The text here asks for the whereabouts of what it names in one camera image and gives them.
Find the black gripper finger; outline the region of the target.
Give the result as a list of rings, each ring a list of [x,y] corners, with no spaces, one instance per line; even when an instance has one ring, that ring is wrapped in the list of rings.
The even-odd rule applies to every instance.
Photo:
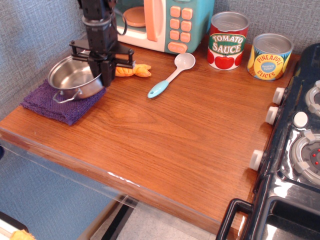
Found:
[[[99,76],[101,74],[101,69],[100,69],[100,63],[93,57],[89,56],[88,59],[88,64],[90,67],[90,70],[92,72],[92,75],[94,78]]]
[[[104,87],[109,87],[115,79],[116,64],[109,60],[100,63],[101,78]]]

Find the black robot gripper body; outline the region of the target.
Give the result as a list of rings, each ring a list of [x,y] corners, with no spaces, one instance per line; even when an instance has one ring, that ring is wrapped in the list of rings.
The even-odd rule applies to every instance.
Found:
[[[118,42],[116,19],[89,20],[82,18],[87,40],[70,42],[72,57],[75,60],[88,62],[88,57],[95,58],[99,65],[102,61],[112,61],[116,66],[133,68],[134,51]]]

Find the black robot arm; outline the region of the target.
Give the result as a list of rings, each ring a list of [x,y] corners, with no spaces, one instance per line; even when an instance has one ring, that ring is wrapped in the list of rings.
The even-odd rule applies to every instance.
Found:
[[[79,0],[86,40],[72,40],[74,60],[88,62],[94,77],[100,77],[104,87],[115,79],[116,67],[134,68],[134,50],[118,42],[116,0]]]

